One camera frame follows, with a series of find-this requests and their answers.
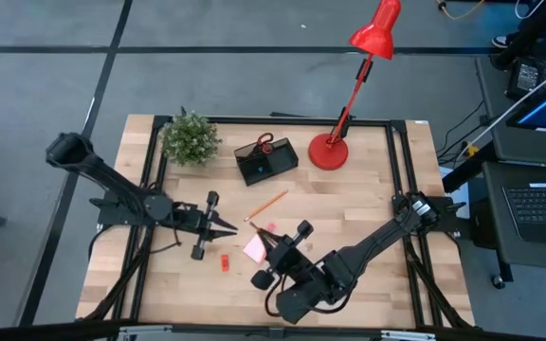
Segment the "black aluminium table frame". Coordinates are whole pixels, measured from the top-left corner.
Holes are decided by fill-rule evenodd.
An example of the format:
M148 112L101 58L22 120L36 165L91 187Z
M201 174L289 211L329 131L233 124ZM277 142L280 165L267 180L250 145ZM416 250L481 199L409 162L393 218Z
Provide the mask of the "black aluminium table frame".
M392 168L388 134L370 120L356 121L347 136L349 157L338 170L320 170L309 160L307 148L316 135L327 133L331 119L293 117L220 117L223 140L218 156L204 167L159 167L160 140L153 127L157 117L131 115L118 146L115 167L133 182L160 182L174 199L203 205L208 193L218 192L221 217L238 228L236 235L211 242L202 260L191 258L195 237L157 228L154 253L145 271L129 283L121 308L123 316L137 314L157 324L239 325L288 327L264 310L266 292L256 289L252 276L259 264L243 249L257 227L274 224L278 233L292 234L303 220L315 230L300 249L317 260L329 251L361 241L392 216L391 197L398 188L418 188L429 196L444 189L429 125L407 121L396 131L396 142L408 141L413 178L404 166ZM234 151L272 133L287 137L299 165L281 175L247 186ZM248 222L243 219L268 200L289 189L279 201ZM221 256L229 256L222 271Z

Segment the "yellow pencil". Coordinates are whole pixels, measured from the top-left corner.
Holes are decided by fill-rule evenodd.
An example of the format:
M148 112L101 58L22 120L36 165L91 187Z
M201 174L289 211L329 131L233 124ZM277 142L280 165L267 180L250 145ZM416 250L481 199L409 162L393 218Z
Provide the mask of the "yellow pencil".
M276 196L274 196L273 198L271 198L270 200L268 200L266 203L262 204L261 206L259 206L258 208L256 208L255 210L253 210L252 212L250 212L244 219L243 221L244 222L248 222L250 221L252 218L254 218L255 216L257 216L258 214L260 214L263 210L267 209L268 207L270 207L271 205L273 205L274 203L276 203L277 201L279 201L285 194L287 194L289 191L289 189L286 189L282 192L280 192L279 194L277 194Z

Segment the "black desk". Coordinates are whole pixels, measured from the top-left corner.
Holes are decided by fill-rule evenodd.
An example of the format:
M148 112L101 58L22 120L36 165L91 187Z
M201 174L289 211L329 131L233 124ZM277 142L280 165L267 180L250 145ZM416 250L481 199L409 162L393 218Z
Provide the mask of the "black desk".
M505 95L510 74L495 68L489 57L475 61L486 113L492 118L486 129L491 134L488 146L497 158L504 162L546 166L546 132L512 128L506 125L511 115L525 104L527 99L541 92L544 85L524 101L513 100Z

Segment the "red desk lamp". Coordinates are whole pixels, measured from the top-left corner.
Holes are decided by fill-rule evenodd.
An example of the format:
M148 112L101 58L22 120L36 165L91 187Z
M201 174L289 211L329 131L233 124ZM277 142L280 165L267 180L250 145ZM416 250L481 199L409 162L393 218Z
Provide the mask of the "red desk lamp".
M394 44L391 32L401 9L401 0L379 0L372 19L351 36L350 45L365 51L367 57L358 69L355 87L347 104L341 110L337 125L330 133L317 135L310 142L308 156L318 168L333 171L346 162L349 149L344 138L354 119L352 109L355 99L371 73L373 57L392 59Z

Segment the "potted green plant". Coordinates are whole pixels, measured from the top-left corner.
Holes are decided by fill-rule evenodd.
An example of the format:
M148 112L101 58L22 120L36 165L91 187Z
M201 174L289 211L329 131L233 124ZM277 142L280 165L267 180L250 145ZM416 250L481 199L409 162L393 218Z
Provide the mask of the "potted green plant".
M215 124L184 107L163 125L159 138L163 155L180 167L205 165L218 154L223 142Z

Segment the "pink sticky note pad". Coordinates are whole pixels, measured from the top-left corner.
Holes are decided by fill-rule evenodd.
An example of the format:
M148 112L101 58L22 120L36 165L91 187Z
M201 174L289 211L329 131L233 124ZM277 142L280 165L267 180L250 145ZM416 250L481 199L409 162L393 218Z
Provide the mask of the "pink sticky note pad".
M246 244L243 252L257 264L261 264L266 256L264 243L257 234Z

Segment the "black power adapter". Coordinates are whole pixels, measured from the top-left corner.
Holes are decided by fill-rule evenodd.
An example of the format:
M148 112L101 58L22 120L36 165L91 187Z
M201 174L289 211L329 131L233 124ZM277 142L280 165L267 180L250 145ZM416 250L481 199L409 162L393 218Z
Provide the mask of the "black power adapter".
M542 81L545 64L531 59L516 59L511 67L506 97L518 100Z

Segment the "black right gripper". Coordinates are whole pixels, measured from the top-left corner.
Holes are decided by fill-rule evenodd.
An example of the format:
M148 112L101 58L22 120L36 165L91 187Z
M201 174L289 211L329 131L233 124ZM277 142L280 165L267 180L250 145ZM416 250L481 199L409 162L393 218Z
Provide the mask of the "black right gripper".
M306 220L303 220L297 227L297 234L294 237L288 235L276 235L266 229L258 228L259 236L268 267L259 270L251 279L251 283L260 290L266 290L272 284L277 274L281 278L290 277L295 283L304 282L309 278L309 269L313 263L307 259L298 249L298 244L306 239L314 227Z

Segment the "laptop computer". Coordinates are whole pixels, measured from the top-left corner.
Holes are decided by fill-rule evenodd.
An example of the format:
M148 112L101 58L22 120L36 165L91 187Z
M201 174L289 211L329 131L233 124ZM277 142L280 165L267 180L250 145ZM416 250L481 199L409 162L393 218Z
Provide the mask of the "laptop computer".
M498 274L507 284L513 280L513 264L546 268L546 244L519 238L502 192L503 187L546 183L546 168L485 162L482 173L489 207L489 243L496 252Z

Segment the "black mesh desk organizer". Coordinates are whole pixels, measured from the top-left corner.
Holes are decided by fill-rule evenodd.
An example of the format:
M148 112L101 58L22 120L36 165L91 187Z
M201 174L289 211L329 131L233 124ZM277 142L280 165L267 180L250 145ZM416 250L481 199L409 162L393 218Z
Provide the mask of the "black mesh desk organizer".
M299 158L287 137L273 140L271 153L249 156L255 144L256 142L234 151L237 166L247 186L290 171L299 165Z

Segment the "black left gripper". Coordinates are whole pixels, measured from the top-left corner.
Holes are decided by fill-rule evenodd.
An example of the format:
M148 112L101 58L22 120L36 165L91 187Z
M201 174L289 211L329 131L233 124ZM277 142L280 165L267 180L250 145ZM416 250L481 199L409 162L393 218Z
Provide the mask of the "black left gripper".
M207 198L207 207L202 211L195 204L176 202L173 205L174 226L185 232L198 236L196 244L192 247L191 258L202 260L205 255L206 242L214 239L234 236L237 234L237 227L223 220L215 208L218 205L219 194L211 190ZM231 230L212 230L212 223Z

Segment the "scissors with red-black handles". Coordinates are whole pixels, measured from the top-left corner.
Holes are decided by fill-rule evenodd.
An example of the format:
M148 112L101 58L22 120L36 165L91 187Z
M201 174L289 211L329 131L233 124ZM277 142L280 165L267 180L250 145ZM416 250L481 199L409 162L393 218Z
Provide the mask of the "scissors with red-black handles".
M256 144L249 156L255 156L257 154L269 154L273 151L272 141L274 135L272 133L264 133L257 138Z

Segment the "silver bracket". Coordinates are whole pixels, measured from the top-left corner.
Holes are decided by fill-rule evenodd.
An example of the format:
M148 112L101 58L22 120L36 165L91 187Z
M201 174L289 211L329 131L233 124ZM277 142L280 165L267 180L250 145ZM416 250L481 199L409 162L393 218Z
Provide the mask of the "silver bracket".
M120 327L118 338L121 341L137 341L140 336L172 333L171 325L136 325Z
M434 333L408 331L382 331L380 341L437 341Z

